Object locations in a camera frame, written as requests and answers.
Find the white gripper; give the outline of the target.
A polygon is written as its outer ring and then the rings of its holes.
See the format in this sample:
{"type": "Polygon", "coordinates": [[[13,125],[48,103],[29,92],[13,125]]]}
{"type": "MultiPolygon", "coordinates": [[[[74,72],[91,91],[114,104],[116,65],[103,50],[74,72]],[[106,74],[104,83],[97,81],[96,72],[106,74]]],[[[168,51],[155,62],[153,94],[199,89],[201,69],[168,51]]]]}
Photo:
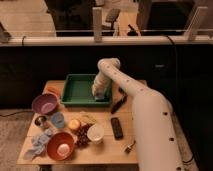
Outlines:
{"type": "Polygon", "coordinates": [[[102,72],[99,72],[93,81],[92,94],[94,96],[104,95],[107,91],[107,88],[109,87],[110,82],[111,79],[108,76],[102,72]]]}

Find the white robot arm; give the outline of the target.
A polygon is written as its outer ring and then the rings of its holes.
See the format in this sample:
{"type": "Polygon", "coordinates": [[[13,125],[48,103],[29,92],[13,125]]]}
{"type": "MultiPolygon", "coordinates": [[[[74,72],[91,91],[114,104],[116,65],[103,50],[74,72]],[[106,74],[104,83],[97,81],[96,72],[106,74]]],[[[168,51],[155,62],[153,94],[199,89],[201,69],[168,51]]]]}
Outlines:
{"type": "Polygon", "coordinates": [[[92,94],[104,91],[113,80],[132,100],[133,130],[140,171],[184,171],[172,123],[170,102],[158,91],[120,71],[118,58],[98,61],[92,94]]]}

